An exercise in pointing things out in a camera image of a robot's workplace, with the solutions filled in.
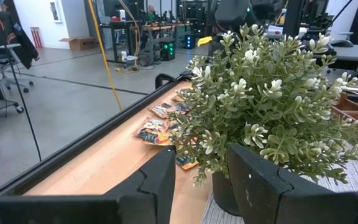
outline gray carpet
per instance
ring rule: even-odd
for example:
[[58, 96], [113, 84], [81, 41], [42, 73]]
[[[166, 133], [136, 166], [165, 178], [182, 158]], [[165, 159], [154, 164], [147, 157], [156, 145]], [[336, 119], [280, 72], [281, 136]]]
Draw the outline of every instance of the gray carpet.
[[[358, 162], [357, 161], [350, 161], [347, 164], [347, 181], [348, 184], [335, 183], [328, 179], [321, 179], [319, 181], [319, 185], [330, 189], [334, 192], [354, 192], [358, 191]], [[241, 217], [232, 216], [222, 209], [216, 204], [212, 192], [209, 195], [209, 199], [207, 202], [207, 206], [204, 211], [203, 218], [201, 219], [201, 224], [243, 224]]]

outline wooden table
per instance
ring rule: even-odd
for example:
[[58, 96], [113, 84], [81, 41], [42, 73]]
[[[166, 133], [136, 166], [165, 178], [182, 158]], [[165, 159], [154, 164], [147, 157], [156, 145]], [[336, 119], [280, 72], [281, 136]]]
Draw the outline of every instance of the wooden table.
[[[188, 82], [179, 83], [150, 106], [171, 102], [175, 90], [189, 86]], [[153, 114], [147, 108], [142, 109], [25, 195], [104, 194], [112, 189], [162, 148], [142, 144], [141, 139], [134, 137], [134, 131], [148, 116]], [[200, 222], [211, 191], [211, 178], [202, 187], [194, 188], [191, 178], [197, 176], [197, 173], [197, 167], [185, 171], [177, 166], [171, 223]]]

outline concrete floor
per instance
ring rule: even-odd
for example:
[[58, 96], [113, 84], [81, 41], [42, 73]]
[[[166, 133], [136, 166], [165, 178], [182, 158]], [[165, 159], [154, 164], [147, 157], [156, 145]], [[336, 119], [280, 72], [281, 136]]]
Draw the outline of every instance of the concrete floor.
[[[179, 49], [176, 59], [162, 62], [153, 70], [120, 74], [110, 63], [119, 98], [127, 107], [154, 90], [160, 73], [176, 77], [196, 54], [206, 54], [208, 46]], [[23, 78], [35, 85], [24, 94], [42, 158], [46, 158], [87, 131], [119, 112], [110, 89], [99, 49], [71, 52], [41, 49], [40, 60], [30, 70], [19, 66]], [[23, 105], [15, 87], [6, 98]], [[13, 107], [0, 111], [0, 186], [38, 163], [38, 155], [25, 113]]]

